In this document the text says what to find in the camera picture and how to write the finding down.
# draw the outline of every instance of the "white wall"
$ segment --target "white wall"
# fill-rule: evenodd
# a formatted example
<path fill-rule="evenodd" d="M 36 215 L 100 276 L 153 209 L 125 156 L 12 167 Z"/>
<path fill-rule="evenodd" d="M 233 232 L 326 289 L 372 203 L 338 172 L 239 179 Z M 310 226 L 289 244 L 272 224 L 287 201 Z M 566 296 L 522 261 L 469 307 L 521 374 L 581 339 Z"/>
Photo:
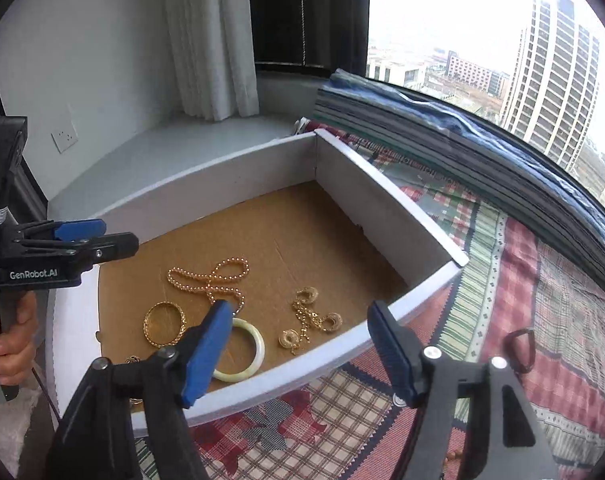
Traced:
<path fill-rule="evenodd" d="M 0 22 L 0 96 L 28 117 L 25 159 L 48 199 L 180 108 L 163 0 L 16 0 Z M 73 127 L 59 153 L 51 136 Z"/>
<path fill-rule="evenodd" d="M 261 114 L 311 117 L 318 88 L 326 79 L 278 72 L 258 72 L 256 86 Z"/>

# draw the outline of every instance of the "hand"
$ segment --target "hand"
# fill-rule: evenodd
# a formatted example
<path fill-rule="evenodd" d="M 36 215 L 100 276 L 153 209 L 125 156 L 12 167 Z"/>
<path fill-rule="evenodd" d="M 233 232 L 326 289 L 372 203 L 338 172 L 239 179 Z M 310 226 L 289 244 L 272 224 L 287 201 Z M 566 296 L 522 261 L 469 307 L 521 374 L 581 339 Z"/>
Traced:
<path fill-rule="evenodd" d="M 32 338 L 37 328 L 36 295 L 28 292 L 18 302 L 16 324 L 0 334 L 0 384 L 20 384 L 31 370 L 36 356 Z"/>

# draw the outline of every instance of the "cable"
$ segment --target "cable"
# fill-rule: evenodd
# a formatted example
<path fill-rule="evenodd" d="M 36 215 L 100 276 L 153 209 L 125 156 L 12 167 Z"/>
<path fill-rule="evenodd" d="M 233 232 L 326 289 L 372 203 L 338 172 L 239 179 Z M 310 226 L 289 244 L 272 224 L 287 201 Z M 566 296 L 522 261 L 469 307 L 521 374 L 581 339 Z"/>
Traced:
<path fill-rule="evenodd" d="M 44 393 L 44 396 L 47 397 L 47 401 L 49 402 L 49 405 L 52 407 L 52 410 L 54 410 L 54 415 L 56 416 L 56 419 L 58 420 L 58 424 L 60 424 L 60 413 L 58 413 L 58 409 L 54 406 L 54 402 L 52 401 L 52 398 L 49 396 L 49 392 L 47 391 L 47 388 L 44 387 L 44 384 L 42 383 L 41 378 L 36 373 L 36 369 L 32 368 L 31 371 L 34 373 L 34 377 L 36 378 L 36 381 L 38 381 L 38 384 L 40 384 L 40 389 Z"/>

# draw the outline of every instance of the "patterned blanket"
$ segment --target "patterned blanket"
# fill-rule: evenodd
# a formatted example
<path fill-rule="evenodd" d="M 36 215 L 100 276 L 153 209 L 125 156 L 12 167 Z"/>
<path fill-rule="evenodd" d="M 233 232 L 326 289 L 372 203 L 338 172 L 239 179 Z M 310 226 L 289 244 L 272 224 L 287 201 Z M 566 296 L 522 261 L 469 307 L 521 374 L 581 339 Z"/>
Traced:
<path fill-rule="evenodd" d="M 605 448 L 605 294 L 524 225 L 468 189 L 372 139 L 322 126 L 390 177 L 463 248 L 470 263 L 410 324 L 452 358 L 486 361 L 503 337 L 533 326 L 534 370 L 523 386 L 561 478 L 584 478 Z M 450 450 L 462 448 L 459 400 Z M 212 479 L 388 479 L 415 410 L 395 402 L 373 349 L 329 376 L 246 412 L 193 428 Z M 146 439 L 143 473 L 157 478 Z M 454 479 L 456 460 L 445 465 Z"/>

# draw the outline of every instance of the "jewelry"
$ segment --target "jewelry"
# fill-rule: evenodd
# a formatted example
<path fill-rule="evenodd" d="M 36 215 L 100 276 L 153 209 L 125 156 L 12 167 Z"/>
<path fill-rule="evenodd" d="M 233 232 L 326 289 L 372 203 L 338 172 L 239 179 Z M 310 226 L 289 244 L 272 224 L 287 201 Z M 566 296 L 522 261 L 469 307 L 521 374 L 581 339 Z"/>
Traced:
<path fill-rule="evenodd" d="M 242 266 L 242 272 L 240 274 L 236 274 L 235 276 L 219 276 L 216 274 L 218 270 L 222 267 L 237 264 Z M 185 285 L 184 283 L 180 283 L 176 278 L 173 277 L 173 274 L 179 274 L 180 276 L 184 276 L 185 278 L 190 278 L 192 280 L 196 280 L 196 282 L 204 282 L 204 286 L 190 286 Z M 214 304 L 216 299 L 214 298 L 214 292 L 221 292 L 223 294 L 231 294 L 238 299 L 238 308 L 233 313 L 236 316 L 242 308 L 245 306 L 245 297 L 240 293 L 237 288 L 232 288 L 230 286 L 214 286 L 212 283 L 233 283 L 239 282 L 245 276 L 249 274 L 249 263 L 245 258 L 227 258 L 221 262 L 218 262 L 209 274 L 196 274 L 195 272 L 189 272 L 188 270 L 181 269 L 180 267 L 173 267 L 169 269 L 167 273 L 167 279 L 171 285 L 179 288 L 180 290 L 184 290 L 185 292 L 191 292 L 192 294 L 199 294 L 200 292 L 204 292 L 209 298 L 209 302 Z"/>
<path fill-rule="evenodd" d="M 125 360 L 125 363 L 129 364 L 129 363 L 139 363 L 140 362 L 140 358 L 138 356 L 132 355 L 131 357 L 128 357 Z M 129 399 L 129 407 L 133 408 L 134 406 L 136 406 L 137 404 L 140 404 L 142 402 L 142 399 Z"/>
<path fill-rule="evenodd" d="M 175 338 L 173 338 L 172 341 L 170 341 L 168 343 L 156 343 L 156 341 L 153 341 L 149 335 L 149 322 L 151 319 L 151 313 L 154 311 L 154 309 L 156 307 L 161 306 L 161 305 L 172 306 L 180 313 L 180 330 L 178 331 L 178 335 Z M 176 303 L 171 303 L 170 301 L 161 301 L 160 303 L 156 303 L 154 306 L 152 306 L 149 309 L 149 311 L 147 312 L 147 314 L 145 315 L 144 321 L 142 323 L 142 331 L 144 332 L 145 338 L 147 339 L 147 341 L 149 341 L 149 343 L 154 345 L 156 348 L 162 348 L 162 347 L 168 346 L 168 345 L 175 345 L 178 341 L 180 341 L 180 338 L 182 338 L 183 334 L 185 333 L 185 330 L 186 330 L 185 313 Z"/>
<path fill-rule="evenodd" d="M 296 299 L 292 302 L 292 308 L 296 318 L 300 321 L 300 334 L 289 329 L 284 330 L 278 338 L 280 346 L 291 350 L 293 355 L 296 355 L 295 351 L 300 349 L 303 341 L 311 342 L 307 333 L 310 326 L 321 332 L 330 333 L 336 332 L 342 325 L 340 314 L 330 312 L 327 316 L 321 317 L 311 309 L 311 306 L 307 306 L 313 304 L 318 299 L 318 295 L 318 289 L 313 286 L 306 286 L 296 292 Z"/>
<path fill-rule="evenodd" d="M 224 374 L 218 370 L 214 370 L 214 378 L 225 383 L 238 383 L 239 381 L 249 379 L 258 371 L 265 360 L 265 340 L 263 339 L 262 335 L 260 335 L 258 329 L 244 319 L 239 319 L 237 317 L 233 318 L 233 325 L 246 330 L 254 338 L 254 343 L 256 344 L 256 356 L 245 370 L 237 374 Z"/>

